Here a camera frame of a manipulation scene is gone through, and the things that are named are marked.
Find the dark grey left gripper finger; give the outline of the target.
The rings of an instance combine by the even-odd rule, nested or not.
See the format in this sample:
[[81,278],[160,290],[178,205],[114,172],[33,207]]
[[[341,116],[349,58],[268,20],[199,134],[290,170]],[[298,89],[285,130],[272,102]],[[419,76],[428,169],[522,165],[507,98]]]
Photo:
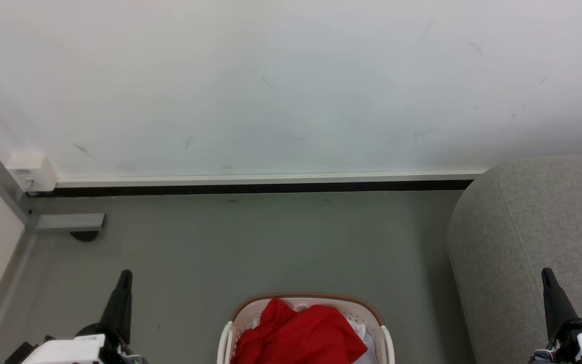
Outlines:
[[120,273],[115,288],[107,300],[100,325],[111,330],[123,343],[131,343],[132,272]]

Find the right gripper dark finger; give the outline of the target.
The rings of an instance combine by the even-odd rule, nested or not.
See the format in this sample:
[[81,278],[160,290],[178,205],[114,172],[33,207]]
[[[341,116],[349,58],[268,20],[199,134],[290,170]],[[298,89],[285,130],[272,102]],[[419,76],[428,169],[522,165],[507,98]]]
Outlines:
[[547,325],[547,337],[551,340],[557,330],[568,320],[576,320],[577,315],[573,305],[565,291],[561,288],[556,275],[551,268],[543,268],[541,271],[543,283],[543,300],[545,319]]

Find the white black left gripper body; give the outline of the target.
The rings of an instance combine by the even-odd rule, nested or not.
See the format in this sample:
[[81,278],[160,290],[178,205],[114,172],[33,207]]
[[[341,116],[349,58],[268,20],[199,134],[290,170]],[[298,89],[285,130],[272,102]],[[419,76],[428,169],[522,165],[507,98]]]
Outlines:
[[146,363],[146,358],[132,352],[119,330],[92,324],[69,340],[46,339],[21,363]]

